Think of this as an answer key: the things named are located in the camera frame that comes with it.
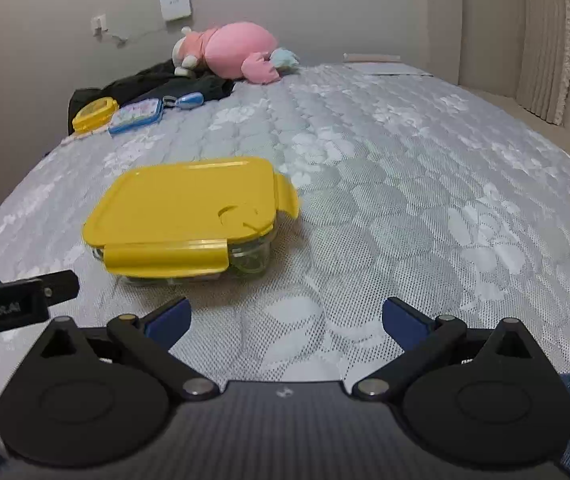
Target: screw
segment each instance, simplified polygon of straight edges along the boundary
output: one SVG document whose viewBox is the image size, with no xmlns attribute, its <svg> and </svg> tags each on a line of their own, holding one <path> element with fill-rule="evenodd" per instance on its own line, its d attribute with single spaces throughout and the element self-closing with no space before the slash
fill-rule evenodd
<svg viewBox="0 0 570 480">
<path fill-rule="evenodd" d="M 389 384 L 382 379 L 363 379 L 359 383 L 361 393 L 370 397 L 378 397 L 388 391 L 388 389 Z"/>
<path fill-rule="evenodd" d="M 203 396 L 214 389 L 214 383 L 205 377 L 195 377 L 185 381 L 183 389 L 190 395 Z"/>
</svg>

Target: yellow lid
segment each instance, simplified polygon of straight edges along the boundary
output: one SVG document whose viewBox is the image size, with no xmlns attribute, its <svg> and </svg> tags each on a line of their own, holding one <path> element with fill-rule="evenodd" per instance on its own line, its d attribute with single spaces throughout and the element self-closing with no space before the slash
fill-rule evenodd
<svg viewBox="0 0 570 480">
<path fill-rule="evenodd" d="M 82 107 L 72 120 L 75 133 L 84 134 L 110 122 L 119 104 L 111 97 L 101 97 Z"/>
<path fill-rule="evenodd" d="M 289 180 L 245 156 L 137 168 L 122 174 L 83 227 L 108 271 L 141 278 L 222 272 L 227 244 L 273 229 L 276 211 L 299 215 Z"/>
</svg>

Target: quilted bedspread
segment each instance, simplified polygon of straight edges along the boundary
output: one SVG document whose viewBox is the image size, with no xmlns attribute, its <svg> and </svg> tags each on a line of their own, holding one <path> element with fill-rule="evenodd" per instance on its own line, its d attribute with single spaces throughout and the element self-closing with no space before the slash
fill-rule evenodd
<svg viewBox="0 0 570 480">
<path fill-rule="evenodd" d="M 140 288 L 108 274 L 80 237 L 114 179 L 136 166 L 257 155 L 289 176 L 301 215 L 282 219 L 256 280 Z M 570 157 L 520 121 L 437 78 L 318 66 L 152 126 L 59 146 L 0 208 L 0 279 L 72 268 L 54 306 L 79 326 L 189 298 L 172 354 L 216 380 L 337 380 L 347 388 L 401 349 L 383 300 L 472 327 L 521 318 L 570 371 Z M 44 325 L 0 334 L 0 393 Z"/>
</svg>

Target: curtain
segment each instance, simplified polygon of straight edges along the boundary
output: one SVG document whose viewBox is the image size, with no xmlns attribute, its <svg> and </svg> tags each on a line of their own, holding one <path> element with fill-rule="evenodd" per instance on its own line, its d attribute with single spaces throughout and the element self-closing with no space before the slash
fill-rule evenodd
<svg viewBox="0 0 570 480">
<path fill-rule="evenodd" d="M 570 0 L 525 0 L 525 41 L 516 102 L 562 124 L 570 82 Z"/>
</svg>

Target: pink stuffed animal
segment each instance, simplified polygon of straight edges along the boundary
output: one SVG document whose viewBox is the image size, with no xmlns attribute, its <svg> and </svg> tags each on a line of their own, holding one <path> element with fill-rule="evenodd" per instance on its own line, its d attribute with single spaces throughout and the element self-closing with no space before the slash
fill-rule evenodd
<svg viewBox="0 0 570 480">
<path fill-rule="evenodd" d="M 176 75 L 190 75 L 192 70 L 209 67 L 225 79 L 245 77 L 258 84 L 278 81 L 271 53 L 278 43 L 267 30 L 255 23 L 230 23 L 205 32 L 182 28 L 184 38 L 172 50 Z"/>
</svg>

